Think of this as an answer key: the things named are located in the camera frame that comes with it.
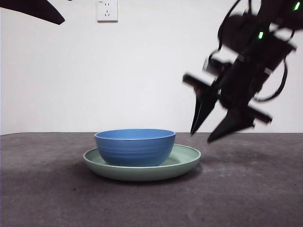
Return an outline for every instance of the black wire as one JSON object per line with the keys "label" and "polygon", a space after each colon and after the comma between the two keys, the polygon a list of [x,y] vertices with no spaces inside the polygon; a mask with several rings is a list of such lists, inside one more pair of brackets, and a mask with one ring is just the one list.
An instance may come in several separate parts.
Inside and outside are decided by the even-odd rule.
{"label": "black wire", "polygon": [[218,53],[221,49],[222,49],[222,38],[223,38],[223,28],[224,28],[224,24],[225,24],[225,21],[227,20],[227,18],[231,15],[232,11],[236,8],[236,6],[239,4],[241,0],[237,0],[234,5],[231,7],[231,9],[228,11],[228,13],[226,14],[223,22],[222,22],[222,25],[221,25],[221,30],[219,32],[219,47],[218,47],[218,50],[215,50],[213,51],[210,56],[209,56],[209,60],[211,60],[212,56],[215,54],[215,53]]}
{"label": "black wire", "polygon": [[248,13],[252,15],[251,1],[252,0],[248,0],[248,7],[249,7]]}
{"label": "black wire", "polygon": [[289,39],[287,40],[287,42],[289,42],[289,41],[293,38],[294,34],[295,34],[295,30],[292,31],[292,34],[291,34],[291,36],[289,37]]}
{"label": "black wire", "polygon": [[284,58],[284,74],[283,74],[281,85],[278,88],[278,90],[270,97],[267,97],[267,98],[256,98],[256,97],[254,97],[254,100],[257,101],[257,102],[266,102],[266,101],[269,101],[269,100],[277,97],[279,94],[281,94],[281,92],[282,92],[282,90],[285,86],[285,83],[286,83],[287,74],[288,74],[288,67],[287,67],[286,59]]}

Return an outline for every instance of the dark gray table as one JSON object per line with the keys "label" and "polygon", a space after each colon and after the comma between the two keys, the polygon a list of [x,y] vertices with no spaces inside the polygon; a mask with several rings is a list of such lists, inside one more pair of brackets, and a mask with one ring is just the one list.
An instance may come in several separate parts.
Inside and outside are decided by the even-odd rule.
{"label": "dark gray table", "polygon": [[91,172],[93,133],[1,136],[1,226],[303,227],[303,134],[207,136],[178,133],[200,163],[149,183]]}

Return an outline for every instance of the blue bowl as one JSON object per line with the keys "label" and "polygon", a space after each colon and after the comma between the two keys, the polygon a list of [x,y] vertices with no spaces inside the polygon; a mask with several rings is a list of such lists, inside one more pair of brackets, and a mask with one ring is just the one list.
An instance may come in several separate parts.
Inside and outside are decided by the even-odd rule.
{"label": "blue bowl", "polygon": [[158,166],[174,146],[176,133],[161,129],[122,129],[95,134],[101,157],[113,166]]}

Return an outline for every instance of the robotic arm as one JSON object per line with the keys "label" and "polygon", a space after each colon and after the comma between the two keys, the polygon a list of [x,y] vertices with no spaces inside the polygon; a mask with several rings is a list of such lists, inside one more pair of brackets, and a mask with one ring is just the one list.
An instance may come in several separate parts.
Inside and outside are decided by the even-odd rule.
{"label": "robotic arm", "polygon": [[[203,70],[216,77],[211,85],[194,78],[189,74],[183,81],[194,87],[196,92],[196,109],[191,134],[193,135],[219,101],[226,109],[227,115],[211,133],[208,142],[213,142],[230,133],[254,127],[254,120],[269,123],[272,118],[248,105],[251,99],[258,102],[269,101],[277,97],[285,85],[288,69],[287,55],[296,48],[289,43],[297,30],[303,29],[302,0],[262,0],[257,15],[249,10],[243,15],[232,15],[237,0],[226,15],[218,32],[219,48],[205,61]],[[269,30],[271,24],[278,29],[287,28],[292,31],[289,40],[284,41]],[[238,54],[234,63],[220,62],[213,54],[226,46]],[[265,99],[255,98],[270,74],[284,62],[285,71],[280,88]]]}

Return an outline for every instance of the electrical outlet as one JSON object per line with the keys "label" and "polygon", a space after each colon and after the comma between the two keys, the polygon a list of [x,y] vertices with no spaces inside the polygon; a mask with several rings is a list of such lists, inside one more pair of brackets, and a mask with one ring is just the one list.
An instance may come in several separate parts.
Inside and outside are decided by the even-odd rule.
{"label": "electrical outlet", "polygon": [[98,22],[118,21],[118,0],[100,0],[97,4]]}

